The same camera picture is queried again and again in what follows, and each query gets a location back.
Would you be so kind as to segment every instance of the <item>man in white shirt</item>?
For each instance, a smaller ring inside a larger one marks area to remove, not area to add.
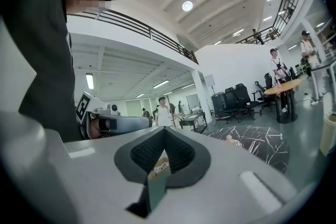
[[[281,65],[281,61],[278,58],[278,50],[271,49],[270,51],[272,58],[271,58],[271,69],[274,72],[274,79],[276,83],[285,83],[286,82],[286,70]],[[282,92],[281,94],[281,111],[283,113],[287,112],[286,106],[287,106],[287,100],[286,100],[286,94]]]
[[[158,112],[155,114],[155,125],[156,126],[171,126],[172,117],[169,112],[169,108],[166,106],[166,98],[160,97],[159,104],[160,106],[157,107]],[[173,116],[180,119],[180,116],[175,113],[173,114]]]
[[[302,34],[301,55],[304,58],[308,58],[308,63],[310,63],[310,66],[313,69],[320,63],[319,59],[316,55],[315,49],[313,48],[312,44],[308,40],[309,32],[302,31],[301,34]],[[324,87],[324,81],[323,81],[323,74],[322,72],[316,72],[314,76],[316,78],[316,84],[317,84],[319,97],[323,97],[323,95],[326,93],[326,89]]]

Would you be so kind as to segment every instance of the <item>black cap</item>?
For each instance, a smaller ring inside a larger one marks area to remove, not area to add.
[[[307,36],[307,37],[309,36],[309,32],[308,32],[308,31],[305,31],[305,30],[303,30],[301,34],[302,34],[303,36]]]

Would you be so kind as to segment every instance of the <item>black shirt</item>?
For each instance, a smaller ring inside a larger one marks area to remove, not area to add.
[[[80,140],[65,0],[14,1],[15,7],[4,14],[4,20],[15,44],[37,73],[19,111],[44,128],[57,131],[63,142]]]

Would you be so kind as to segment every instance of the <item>round ceiling light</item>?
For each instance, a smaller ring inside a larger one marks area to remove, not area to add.
[[[185,12],[188,12],[189,10],[191,10],[193,8],[193,3],[191,1],[186,1],[183,3],[182,5],[182,9],[185,11]]]

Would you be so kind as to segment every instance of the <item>white desk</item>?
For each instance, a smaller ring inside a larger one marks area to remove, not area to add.
[[[331,80],[332,80],[332,87],[334,90],[334,101],[336,102],[336,82],[335,82],[335,73],[333,67],[336,64],[336,57],[330,57],[324,62],[320,63],[317,67],[311,70],[311,76],[313,77],[313,82],[314,82],[314,89],[315,89],[315,98],[316,100],[319,99],[319,94],[318,94],[318,89],[317,89],[317,84],[316,84],[316,78],[315,78],[315,73],[323,70],[330,69],[330,75],[331,75]]]

